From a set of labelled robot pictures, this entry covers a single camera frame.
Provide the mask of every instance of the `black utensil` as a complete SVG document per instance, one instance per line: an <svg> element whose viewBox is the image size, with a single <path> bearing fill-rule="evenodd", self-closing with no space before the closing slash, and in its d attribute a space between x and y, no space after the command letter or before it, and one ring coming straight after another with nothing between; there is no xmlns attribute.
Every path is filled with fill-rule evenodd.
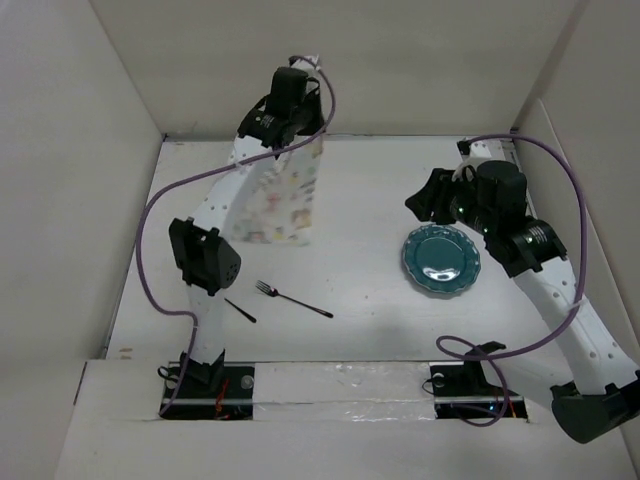
<svg viewBox="0 0 640 480"><path fill-rule="evenodd" d="M254 317L253 315L248 314L247 312L245 312L244 310L242 310L239 306L237 306L235 303L233 303L231 300L229 300L228 298L224 299L225 302L227 302L229 305L231 305L233 308L235 308L236 310L238 310L242 315L244 315L245 317L247 317L247 319L251 322L251 323L258 323L258 320L256 320L256 317Z"/></svg>
<svg viewBox="0 0 640 480"><path fill-rule="evenodd" d="M287 297L286 295L282 295L280 292L278 292L278 290L267 285L264 282L261 282L260 280L258 280L258 283L256 283L256 288L260 290L262 293L269 295L270 297L286 298L290 302L297 303L298 305L302 305L303 307L306 307L309 310L313 310L314 312L319 313L320 315L324 315L325 317L328 317L328 318L333 318L333 313L326 312L320 308L312 307L311 305L307 305L306 303L299 302L294 298Z"/></svg>

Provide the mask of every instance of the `utensil handle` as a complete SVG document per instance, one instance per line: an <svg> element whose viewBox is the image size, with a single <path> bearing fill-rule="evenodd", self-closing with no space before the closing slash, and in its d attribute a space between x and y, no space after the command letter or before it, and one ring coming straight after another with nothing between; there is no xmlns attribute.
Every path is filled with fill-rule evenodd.
<svg viewBox="0 0 640 480"><path fill-rule="evenodd" d="M312 307L311 305L307 305L306 303L299 302L295 298L287 297L286 295L280 294L280 296L282 298L286 298L290 302L297 303L298 305L302 305L303 307L306 307L309 310L313 310L314 312L319 313L320 315L324 315L327 318L333 318L333 313L329 313L329 312L327 312L325 310L322 310L321 308Z"/></svg>
<svg viewBox="0 0 640 480"><path fill-rule="evenodd" d="M233 303L228 298L225 298L224 301L227 302L229 305L231 305L236 310L238 310L238 312L240 312L242 315L244 315L251 323L258 323L258 320L256 319L256 317L254 317L253 315L250 315L247 312L245 312L244 310L242 310L239 306L237 306L235 303Z"/></svg>

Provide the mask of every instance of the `plate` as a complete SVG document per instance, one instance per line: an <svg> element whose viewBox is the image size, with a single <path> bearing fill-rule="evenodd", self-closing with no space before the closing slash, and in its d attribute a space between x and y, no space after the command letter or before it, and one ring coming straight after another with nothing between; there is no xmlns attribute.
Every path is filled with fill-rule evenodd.
<svg viewBox="0 0 640 480"><path fill-rule="evenodd" d="M480 273L480 255L473 241L449 226L429 224L411 232L402 259L416 283L436 293L466 290Z"/></svg>

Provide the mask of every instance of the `black fork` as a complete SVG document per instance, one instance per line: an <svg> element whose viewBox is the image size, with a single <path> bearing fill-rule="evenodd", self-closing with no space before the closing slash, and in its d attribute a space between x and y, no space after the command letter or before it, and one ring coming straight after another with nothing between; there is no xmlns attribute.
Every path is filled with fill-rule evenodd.
<svg viewBox="0 0 640 480"><path fill-rule="evenodd" d="M296 300L294 298L287 297L286 295L282 295L278 290L276 290L275 288L271 287L270 285L267 285L264 282L261 282L260 280L258 280L258 283L256 283L256 288L258 290L260 290L262 293L264 293L266 295L269 295L270 297L286 298L290 302L297 303L298 305L302 305L303 307L306 307L309 310L313 310L314 312L319 313L320 315L324 315L327 318L333 318L333 313L329 313L329 312L327 312L325 310L322 310L320 308L312 307L311 305L307 305L306 303L299 302L298 300Z"/></svg>

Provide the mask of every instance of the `gray wall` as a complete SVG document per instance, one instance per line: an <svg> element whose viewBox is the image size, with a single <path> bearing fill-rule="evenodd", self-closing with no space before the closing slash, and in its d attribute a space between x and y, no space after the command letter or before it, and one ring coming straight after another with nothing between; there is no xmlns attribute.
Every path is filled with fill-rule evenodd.
<svg viewBox="0 0 640 480"><path fill-rule="evenodd" d="M161 136L87 0L0 0L0 478L53 478Z"/></svg>
<svg viewBox="0 0 640 480"><path fill-rule="evenodd" d="M160 130L224 138L293 53L324 59L339 94L334 132L508 129L576 4L91 2Z"/></svg>
<svg viewBox="0 0 640 480"><path fill-rule="evenodd" d="M557 65L539 82L523 133L561 148L586 191L590 234L588 294L621 345L640 360L640 3L591 0ZM574 195L546 155L520 147L538 214L577 258ZM640 420L624 428L640 466Z"/></svg>

